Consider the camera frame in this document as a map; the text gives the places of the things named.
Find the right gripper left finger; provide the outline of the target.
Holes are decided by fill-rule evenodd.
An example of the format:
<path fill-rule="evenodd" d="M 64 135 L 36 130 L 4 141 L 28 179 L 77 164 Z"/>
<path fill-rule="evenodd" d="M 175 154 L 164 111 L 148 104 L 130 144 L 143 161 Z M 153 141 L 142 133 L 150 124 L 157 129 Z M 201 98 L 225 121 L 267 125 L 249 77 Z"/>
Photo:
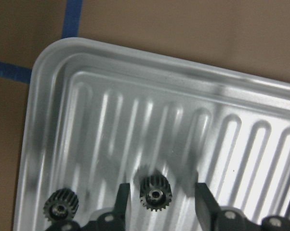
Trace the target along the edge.
<path fill-rule="evenodd" d="M 130 184 L 122 183 L 119 185 L 115 204 L 114 213 L 119 216 L 122 220 L 125 220 L 127 204 L 130 197 Z"/>

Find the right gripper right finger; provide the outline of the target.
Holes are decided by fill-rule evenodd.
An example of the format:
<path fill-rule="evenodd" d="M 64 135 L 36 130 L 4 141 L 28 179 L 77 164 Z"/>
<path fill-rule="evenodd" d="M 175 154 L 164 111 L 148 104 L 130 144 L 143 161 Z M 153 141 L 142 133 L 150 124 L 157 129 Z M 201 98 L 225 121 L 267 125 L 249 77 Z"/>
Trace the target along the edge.
<path fill-rule="evenodd" d="M 195 184 L 195 211 L 200 223 L 213 223 L 220 211 L 220 206 L 206 183 Z"/>

